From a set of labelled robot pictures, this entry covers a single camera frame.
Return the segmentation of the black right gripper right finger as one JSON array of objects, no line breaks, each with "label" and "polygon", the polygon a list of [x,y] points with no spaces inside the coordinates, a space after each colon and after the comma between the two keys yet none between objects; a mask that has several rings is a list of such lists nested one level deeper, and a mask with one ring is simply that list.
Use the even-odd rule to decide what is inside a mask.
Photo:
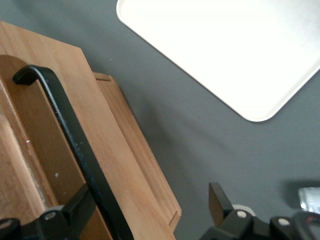
[{"label": "black right gripper right finger", "polygon": [[217,182],[210,182],[208,187],[208,208],[215,226],[220,226],[234,210],[230,200]]}]

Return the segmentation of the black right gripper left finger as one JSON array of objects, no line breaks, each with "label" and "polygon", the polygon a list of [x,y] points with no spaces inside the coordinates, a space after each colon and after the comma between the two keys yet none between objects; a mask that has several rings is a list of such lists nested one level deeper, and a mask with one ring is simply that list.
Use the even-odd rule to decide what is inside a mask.
[{"label": "black right gripper left finger", "polygon": [[96,202],[87,184],[84,184],[62,208],[68,234],[65,240],[79,240],[85,226],[96,209]]}]

